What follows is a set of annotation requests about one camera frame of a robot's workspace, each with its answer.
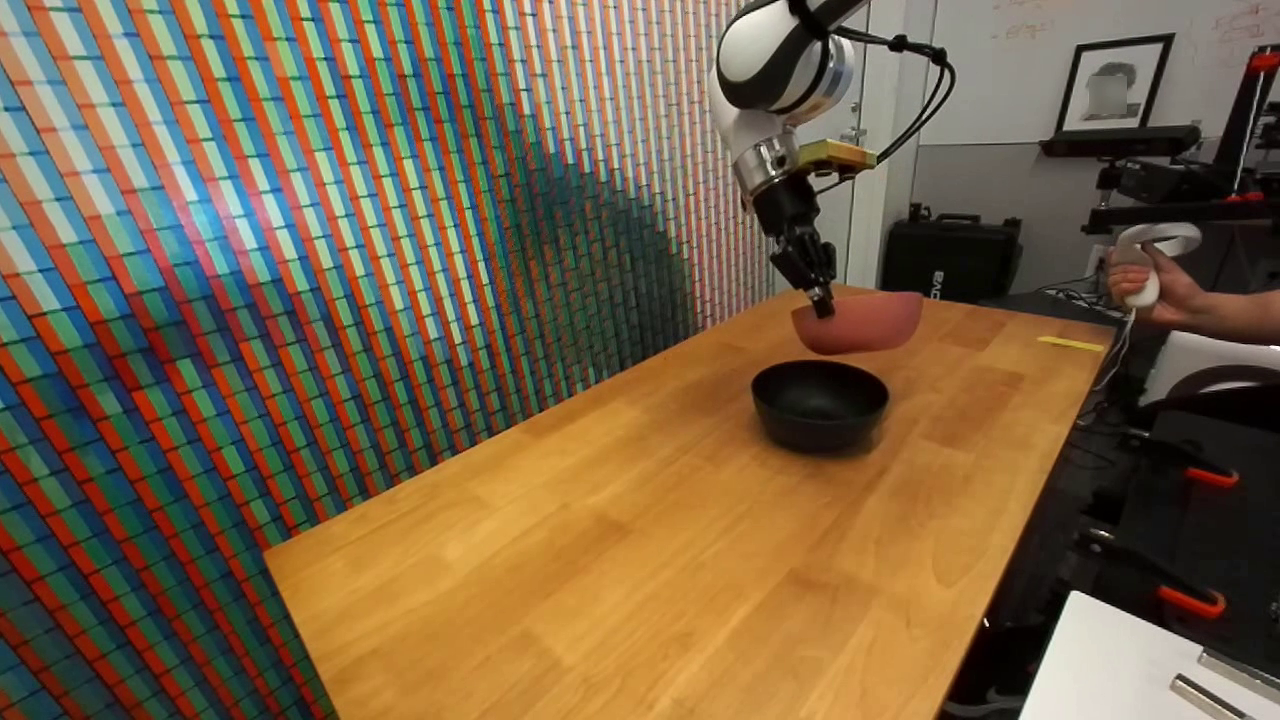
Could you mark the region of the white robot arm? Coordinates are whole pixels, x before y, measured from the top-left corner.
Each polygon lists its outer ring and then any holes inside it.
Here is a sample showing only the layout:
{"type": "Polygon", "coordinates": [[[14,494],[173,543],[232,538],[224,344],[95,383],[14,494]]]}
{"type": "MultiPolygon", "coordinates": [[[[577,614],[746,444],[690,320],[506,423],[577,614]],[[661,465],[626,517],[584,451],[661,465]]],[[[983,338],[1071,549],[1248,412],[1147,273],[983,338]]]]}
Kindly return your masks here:
{"type": "Polygon", "coordinates": [[[821,320],[830,317],[837,249],[815,231],[813,168],[795,130],[855,84],[853,43],[837,24],[862,0],[746,0],[717,37],[707,108],[728,147],[738,201],[774,246],[774,273],[821,320]]]}

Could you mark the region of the operator forearm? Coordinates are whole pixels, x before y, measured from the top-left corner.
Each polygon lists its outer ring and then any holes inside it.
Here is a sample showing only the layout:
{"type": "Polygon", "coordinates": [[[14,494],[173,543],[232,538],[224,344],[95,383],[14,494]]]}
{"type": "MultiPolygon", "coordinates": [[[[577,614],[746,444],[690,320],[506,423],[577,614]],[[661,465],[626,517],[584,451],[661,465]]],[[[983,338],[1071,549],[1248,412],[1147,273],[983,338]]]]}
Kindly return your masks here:
{"type": "Polygon", "coordinates": [[[1208,291],[1198,330],[1223,342],[1280,344],[1280,291],[1208,291]]]}

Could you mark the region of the operator hand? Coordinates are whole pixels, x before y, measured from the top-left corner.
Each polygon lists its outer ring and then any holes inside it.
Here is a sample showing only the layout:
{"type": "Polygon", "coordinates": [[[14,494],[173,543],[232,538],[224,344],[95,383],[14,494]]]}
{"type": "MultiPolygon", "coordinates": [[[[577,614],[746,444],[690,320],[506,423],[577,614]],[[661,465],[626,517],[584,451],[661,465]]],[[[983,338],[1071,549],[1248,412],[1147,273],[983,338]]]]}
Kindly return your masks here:
{"type": "Polygon", "coordinates": [[[1164,330],[1196,330],[1208,307],[1208,291],[1158,252],[1139,260],[1109,260],[1102,288],[1120,307],[1132,307],[1164,330]]]}

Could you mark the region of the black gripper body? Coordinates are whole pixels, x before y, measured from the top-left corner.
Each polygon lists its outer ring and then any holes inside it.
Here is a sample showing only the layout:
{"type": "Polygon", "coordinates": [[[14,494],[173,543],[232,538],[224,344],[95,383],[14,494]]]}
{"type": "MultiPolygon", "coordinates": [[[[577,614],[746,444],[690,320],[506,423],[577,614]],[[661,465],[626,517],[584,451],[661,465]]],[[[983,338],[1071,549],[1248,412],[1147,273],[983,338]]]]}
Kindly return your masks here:
{"type": "Polygon", "coordinates": [[[830,280],[837,249],[815,231],[821,204],[802,178],[757,191],[753,211],[774,246],[772,265],[792,288],[825,288],[830,280]]]}

